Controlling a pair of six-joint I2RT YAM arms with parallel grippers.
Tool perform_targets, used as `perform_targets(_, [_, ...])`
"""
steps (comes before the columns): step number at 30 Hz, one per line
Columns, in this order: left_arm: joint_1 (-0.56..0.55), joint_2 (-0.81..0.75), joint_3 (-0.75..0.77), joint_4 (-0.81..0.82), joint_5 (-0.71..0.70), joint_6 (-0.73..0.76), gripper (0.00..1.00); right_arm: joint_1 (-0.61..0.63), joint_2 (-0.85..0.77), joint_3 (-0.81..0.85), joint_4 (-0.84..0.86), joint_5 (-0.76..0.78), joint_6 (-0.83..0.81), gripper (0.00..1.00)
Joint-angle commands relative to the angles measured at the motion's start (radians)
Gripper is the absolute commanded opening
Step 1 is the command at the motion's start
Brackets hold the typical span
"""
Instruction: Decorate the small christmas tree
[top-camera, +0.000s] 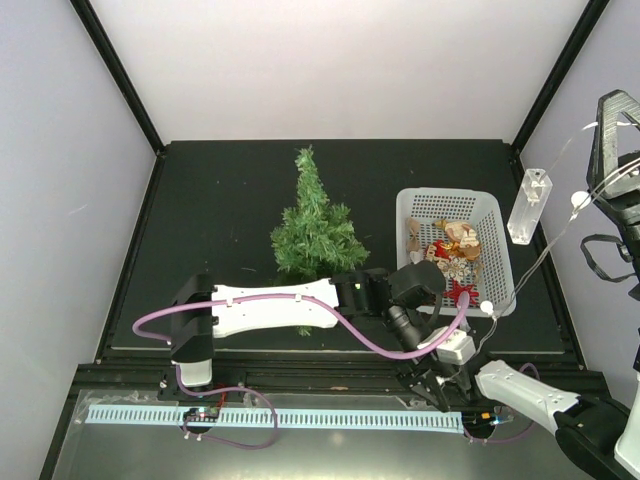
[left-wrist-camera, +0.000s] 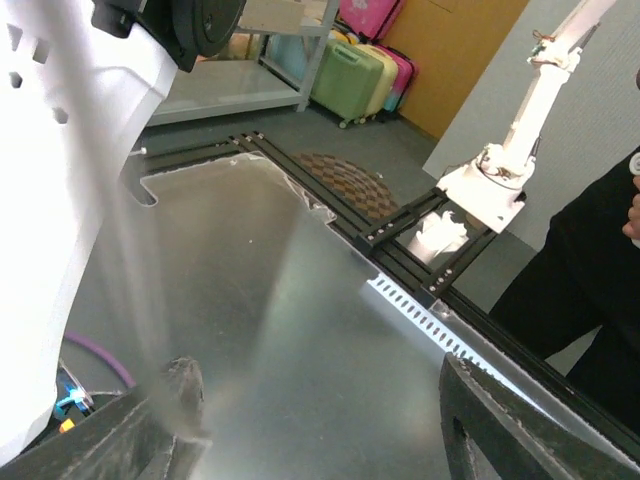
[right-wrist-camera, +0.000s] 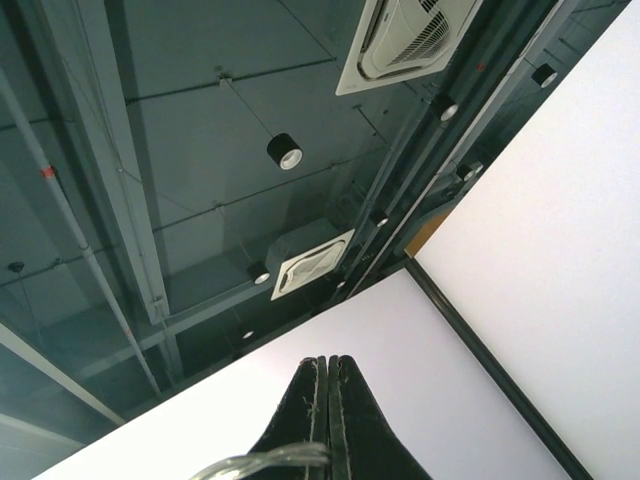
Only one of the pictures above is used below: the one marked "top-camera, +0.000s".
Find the clear battery box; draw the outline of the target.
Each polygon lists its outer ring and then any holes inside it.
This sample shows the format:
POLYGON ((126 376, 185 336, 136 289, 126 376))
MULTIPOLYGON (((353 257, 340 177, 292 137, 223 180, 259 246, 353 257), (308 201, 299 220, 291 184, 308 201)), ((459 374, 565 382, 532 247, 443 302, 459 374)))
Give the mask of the clear battery box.
POLYGON ((546 170, 525 170, 507 222, 513 244, 530 244, 552 188, 553 182, 546 170))

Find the white plastic basket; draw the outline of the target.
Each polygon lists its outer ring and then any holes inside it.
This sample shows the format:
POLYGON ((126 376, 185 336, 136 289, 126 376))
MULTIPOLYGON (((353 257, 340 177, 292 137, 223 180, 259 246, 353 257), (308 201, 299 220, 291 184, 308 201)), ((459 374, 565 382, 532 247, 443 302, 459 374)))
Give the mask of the white plastic basket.
POLYGON ((396 196, 396 264, 402 268, 411 262, 408 244, 419 243, 422 253, 428 246, 445 242, 445 231, 434 223, 440 220, 462 221, 478 234, 480 255, 465 269, 447 278, 447 289, 473 287, 472 304, 467 315, 482 317, 479 304, 490 301, 506 317, 515 307, 514 282, 502 216, 497 199, 486 192, 453 188, 405 188, 396 196))

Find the small green christmas tree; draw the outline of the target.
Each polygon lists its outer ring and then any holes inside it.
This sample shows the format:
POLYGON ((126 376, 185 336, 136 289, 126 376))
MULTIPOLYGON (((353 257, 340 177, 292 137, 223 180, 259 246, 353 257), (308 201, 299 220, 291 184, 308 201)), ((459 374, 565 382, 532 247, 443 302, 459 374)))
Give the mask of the small green christmas tree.
POLYGON ((350 208, 333 203, 320 179, 312 146, 298 151, 296 204, 271 234, 276 285, 315 281, 355 270, 370 251, 357 239, 350 208))

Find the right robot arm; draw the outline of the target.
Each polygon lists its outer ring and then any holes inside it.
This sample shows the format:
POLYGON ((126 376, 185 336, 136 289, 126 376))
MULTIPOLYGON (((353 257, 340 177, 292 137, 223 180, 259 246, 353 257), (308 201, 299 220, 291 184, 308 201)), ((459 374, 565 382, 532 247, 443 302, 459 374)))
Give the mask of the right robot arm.
MULTIPOLYGON (((598 101, 587 196, 577 205, 596 206, 618 229, 622 257, 639 264, 639 155, 618 153, 618 119, 639 125, 639 103, 623 90, 598 101)), ((565 456, 595 479, 639 476, 639 405, 559 390, 523 374, 502 360, 460 372, 457 396, 483 397, 523 414, 552 434, 565 456)))

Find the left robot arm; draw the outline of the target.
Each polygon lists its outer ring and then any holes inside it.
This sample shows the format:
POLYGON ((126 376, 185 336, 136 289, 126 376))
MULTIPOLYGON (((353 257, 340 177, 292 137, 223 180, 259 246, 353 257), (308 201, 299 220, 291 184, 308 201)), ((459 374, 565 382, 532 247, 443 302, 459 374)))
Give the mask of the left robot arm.
POLYGON ((461 327, 469 295, 458 298, 458 312, 450 326, 435 326, 445 287, 444 275, 427 261, 405 265, 395 272, 353 271, 309 283, 265 288, 216 286, 208 275, 196 275, 173 301, 179 310, 170 316, 170 358, 179 368, 181 389, 193 399, 202 399, 214 388, 212 362, 218 339, 250 331, 330 329, 342 324, 374 350, 373 342, 353 322, 378 320, 403 349, 388 353, 388 358, 411 364, 400 371, 400 383, 438 410, 447 411, 450 403, 445 383, 453 383, 464 401, 472 397, 472 380, 465 365, 476 349, 461 327))

